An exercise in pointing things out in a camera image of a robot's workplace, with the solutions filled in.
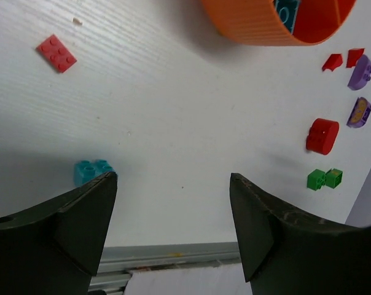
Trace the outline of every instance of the small red block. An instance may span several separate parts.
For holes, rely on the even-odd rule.
[[[334,71],[337,69],[339,66],[343,64],[343,56],[342,54],[335,53],[332,54],[329,59],[325,62],[325,64],[322,67],[322,71],[325,71],[327,69]]]
[[[357,61],[364,54],[364,48],[354,48],[348,51],[348,60],[346,61],[347,68],[356,66]]]
[[[76,58],[55,35],[51,35],[42,42],[37,47],[37,50],[61,73],[65,72],[76,62]]]
[[[306,148],[327,155],[333,148],[339,129],[340,124],[336,121],[316,119],[307,136]]]

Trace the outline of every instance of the small brown crumb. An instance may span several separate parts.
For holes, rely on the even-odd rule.
[[[72,20],[72,22],[73,22],[75,25],[78,25],[78,26],[83,25],[83,23],[82,23],[79,19],[77,19],[76,17],[74,17],[74,19]]]

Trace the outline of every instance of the green cube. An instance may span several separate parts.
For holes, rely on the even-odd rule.
[[[322,170],[315,169],[307,177],[307,187],[314,191],[321,189],[326,183],[326,173]]]
[[[326,173],[326,186],[335,189],[343,180],[343,172],[339,169],[330,169]]]

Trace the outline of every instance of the orange container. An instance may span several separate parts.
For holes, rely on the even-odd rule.
[[[356,0],[302,0],[291,34],[273,0],[201,0],[221,34],[247,45],[315,45],[330,38]]]

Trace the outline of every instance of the white tabletop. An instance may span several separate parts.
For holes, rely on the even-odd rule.
[[[34,51],[52,33],[78,59],[64,74]],[[0,216],[104,158],[119,173],[106,246],[235,241],[231,172],[345,222],[371,167],[371,115],[345,124],[371,81],[354,92],[351,69],[321,67],[354,47],[371,58],[371,0],[316,47],[233,44],[197,0],[0,1]],[[340,123],[327,156],[305,150],[318,117]],[[316,168],[343,170],[343,183],[307,189]]]

